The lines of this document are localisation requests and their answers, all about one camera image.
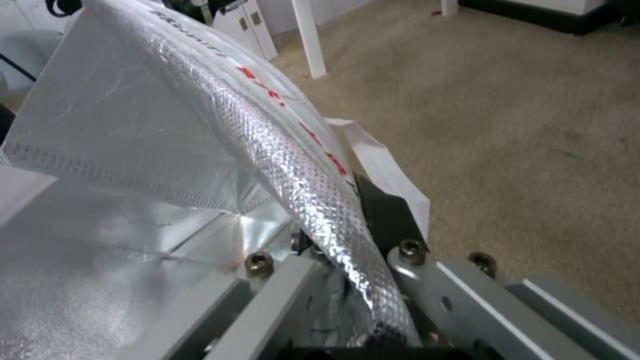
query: beige carpet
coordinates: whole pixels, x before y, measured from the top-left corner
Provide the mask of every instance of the beige carpet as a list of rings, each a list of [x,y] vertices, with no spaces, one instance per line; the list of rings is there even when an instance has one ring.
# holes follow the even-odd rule
[[[327,116],[357,120],[431,198],[432,251],[553,272],[640,323],[640,26],[585,37],[432,0],[378,0],[297,34],[274,63]]]

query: white wall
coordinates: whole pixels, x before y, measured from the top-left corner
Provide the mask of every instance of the white wall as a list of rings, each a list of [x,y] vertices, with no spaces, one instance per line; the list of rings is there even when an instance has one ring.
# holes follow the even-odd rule
[[[311,0],[314,17],[319,25],[344,15],[371,0]],[[272,34],[296,29],[296,16],[291,0],[258,0],[264,21]]]
[[[516,3],[539,6],[559,12],[584,15],[602,6],[606,0],[512,0]]]

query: aluminum foil surface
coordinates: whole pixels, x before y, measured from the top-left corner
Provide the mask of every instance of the aluminum foil surface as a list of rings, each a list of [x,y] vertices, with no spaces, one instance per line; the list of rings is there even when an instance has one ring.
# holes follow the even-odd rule
[[[0,228],[0,359],[116,359],[211,265]]]
[[[417,344],[346,157],[308,99],[268,62],[159,4],[85,6],[23,104],[4,160],[181,206],[281,206],[352,284],[345,342]]]

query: white cabinet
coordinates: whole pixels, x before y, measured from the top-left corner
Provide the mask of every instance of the white cabinet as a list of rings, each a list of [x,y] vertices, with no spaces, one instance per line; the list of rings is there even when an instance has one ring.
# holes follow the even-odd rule
[[[270,60],[278,53],[256,0],[240,1],[224,15],[216,14],[213,28],[232,37],[258,56]]]
[[[47,10],[44,0],[15,0],[35,30],[64,32],[69,17],[55,17]]]
[[[68,21],[51,15],[44,0],[0,0],[0,37],[34,29],[62,33]]]
[[[16,31],[31,30],[31,24],[14,0],[0,0],[0,37]]]

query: black plastic part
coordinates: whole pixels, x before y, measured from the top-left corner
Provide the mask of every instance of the black plastic part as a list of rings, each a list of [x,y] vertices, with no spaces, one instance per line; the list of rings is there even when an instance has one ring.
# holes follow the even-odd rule
[[[402,359],[402,360],[469,360],[464,351],[454,348],[285,348],[277,360],[356,360],[356,359]]]
[[[383,256],[386,257],[404,239],[424,243],[409,205],[403,198],[385,193],[364,176],[356,175],[355,179],[367,227]]]
[[[13,124],[14,118],[15,115],[13,112],[0,103],[0,145],[2,145],[4,138],[9,132],[9,128],[11,127],[11,124]]]
[[[460,0],[459,4],[575,35],[589,33],[616,20],[619,16],[610,3],[584,15],[574,15],[507,0]]]

